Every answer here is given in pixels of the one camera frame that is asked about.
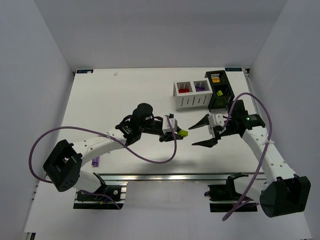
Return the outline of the small green lego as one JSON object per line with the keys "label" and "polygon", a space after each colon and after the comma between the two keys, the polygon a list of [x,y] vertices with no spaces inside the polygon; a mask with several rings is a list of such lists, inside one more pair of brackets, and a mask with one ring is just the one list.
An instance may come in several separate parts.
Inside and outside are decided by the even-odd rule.
{"label": "small green lego", "polygon": [[188,131],[183,130],[183,129],[179,130],[179,132],[177,134],[182,138],[186,138],[189,135]]}

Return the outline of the green long lego brick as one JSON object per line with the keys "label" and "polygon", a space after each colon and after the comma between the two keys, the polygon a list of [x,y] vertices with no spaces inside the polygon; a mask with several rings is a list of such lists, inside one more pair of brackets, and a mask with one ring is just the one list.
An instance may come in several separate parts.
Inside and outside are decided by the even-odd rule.
{"label": "green long lego brick", "polygon": [[227,105],[227,103],[228,103],[228,101],[225,100],[224,98],[223,99],[217,99],[216,103],[215,103],[215,106],[217,108],[224,108]]}

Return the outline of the purple lego brick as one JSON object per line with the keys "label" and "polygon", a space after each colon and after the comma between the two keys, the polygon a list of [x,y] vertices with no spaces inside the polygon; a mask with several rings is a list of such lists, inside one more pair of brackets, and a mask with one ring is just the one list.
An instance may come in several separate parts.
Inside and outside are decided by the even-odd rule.
{"label": "purple lego brick", "polygon": [[204,85],[196,85],[195,86],[195,90],[197,92],[202,92],[202,91],[205,91],[206,90],[206,87]]}
{"label": "purple lego brick", "polygon": [[91,166],[92,167],[99,167],[100,165],[100,156],[95,157],[94,159],[92,159],[91,161]]}

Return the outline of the red lego brick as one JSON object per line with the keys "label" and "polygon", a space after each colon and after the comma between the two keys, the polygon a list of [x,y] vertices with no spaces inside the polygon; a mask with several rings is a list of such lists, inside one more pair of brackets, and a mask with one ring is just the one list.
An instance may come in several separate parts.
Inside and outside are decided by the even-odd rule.
{"label": "red lego brick", "polygon": [[182,88],[178,90],[179,94],[190,93],[191,91],[188,88]]}

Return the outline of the orange yellow lego brick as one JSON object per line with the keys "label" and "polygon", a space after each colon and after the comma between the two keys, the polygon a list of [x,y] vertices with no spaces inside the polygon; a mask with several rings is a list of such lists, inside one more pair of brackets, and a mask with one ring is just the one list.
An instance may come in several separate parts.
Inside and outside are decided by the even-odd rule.
{"label": "orange yellow lego brick", "polygon": [[220,82],[220,78],[219,77],[213,77],[212,79],[213,83],[219,83]]}

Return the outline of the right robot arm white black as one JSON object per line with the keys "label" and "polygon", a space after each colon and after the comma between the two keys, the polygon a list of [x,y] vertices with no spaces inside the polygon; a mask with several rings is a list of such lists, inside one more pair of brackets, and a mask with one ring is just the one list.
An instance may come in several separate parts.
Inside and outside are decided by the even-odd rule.
{"label": "right robot arm white black", "polygon": [[239,135],[256,157],[257,169],[263,171],[266,182],[256,182],[257,173],[252,178],[237,173],[228,176],[224,185],[212,185],[208,194],[214,201],[226,198],[237,200],[224,219],[247,200],[258,203],[269,218],[303,212],[311,183],[306,176],[298,176],[281,156],[270,139],[272,128],[266,127],[258,114],[249,114],[242,100],[229,103],[227,112],[228,116],[206,114],[191,126],[191,129],[207,126],[211,134],[210,139],[199,141],[196,145],[212,148],[222,137]]}

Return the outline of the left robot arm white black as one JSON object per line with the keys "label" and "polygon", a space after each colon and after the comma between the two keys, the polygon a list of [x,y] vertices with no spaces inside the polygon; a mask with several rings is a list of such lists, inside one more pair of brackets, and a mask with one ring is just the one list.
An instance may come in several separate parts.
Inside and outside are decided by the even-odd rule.
{"label": "left robot arm white black", "polygon": [[115,150],[127,149],[140,140],[142,134],[156,135],[160,142],[177,142],[188,133],[178,127],[173,114],[154,116],[153,107],[140,103],[131,115],[126,116],[111,131],[97,133],[95,137],[69,143],[59,141],[43,164],[43,169],[59,192],[71,188],[91,195],[102,195],[107,185],[96,173],[82,167],[91,160]]}

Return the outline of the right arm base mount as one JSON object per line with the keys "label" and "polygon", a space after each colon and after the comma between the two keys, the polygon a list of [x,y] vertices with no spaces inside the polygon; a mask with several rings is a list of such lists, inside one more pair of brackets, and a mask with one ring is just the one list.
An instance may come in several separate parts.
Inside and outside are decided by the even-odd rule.
{"label": "right arm base mount", "polygon": [[[211,184],[204,196],[209,198],[211,213],[228,213],[236,205],[246,190],[251,177],[236,173],[227,177],[224,184]],[[236,213],[253,213],[258,211],[259,198],[264,185],[255,180],[244,199],[235,210]]]}

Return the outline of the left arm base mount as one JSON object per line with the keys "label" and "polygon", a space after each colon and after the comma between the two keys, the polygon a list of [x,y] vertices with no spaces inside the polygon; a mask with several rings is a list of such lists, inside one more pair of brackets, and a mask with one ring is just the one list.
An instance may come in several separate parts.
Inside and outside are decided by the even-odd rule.
{"label": "left arm base mount", "polygon": [[107,184],[97,174],[89,174],[88,178],[80,178],[76,186],[76,196],[73,208],[76,210],[121,210],[124,205],[122,199],[122,185]]}

